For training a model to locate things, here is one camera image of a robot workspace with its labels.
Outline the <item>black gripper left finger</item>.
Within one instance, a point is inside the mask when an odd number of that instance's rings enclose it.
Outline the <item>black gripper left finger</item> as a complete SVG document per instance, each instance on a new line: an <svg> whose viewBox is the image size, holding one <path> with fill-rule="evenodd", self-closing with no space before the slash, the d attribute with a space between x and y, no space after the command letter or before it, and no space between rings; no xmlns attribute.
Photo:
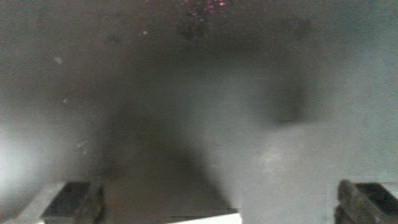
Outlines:
<svg viewBox="0 0 398 224"><path fill-rule="evenodd" d="M44 224L104 224L103 217L103 185L67 182L40 215Z"/></svg>

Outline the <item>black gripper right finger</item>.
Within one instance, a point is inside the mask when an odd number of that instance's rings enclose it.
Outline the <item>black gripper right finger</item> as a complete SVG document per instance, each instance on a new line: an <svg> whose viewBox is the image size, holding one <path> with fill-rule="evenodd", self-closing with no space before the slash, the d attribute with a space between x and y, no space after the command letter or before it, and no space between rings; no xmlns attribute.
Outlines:
<svg viewBox="0 0 398 224"><path fill-rule="evenodd" d="M398 183L339 182L334 224L398 224Z"/></svg>

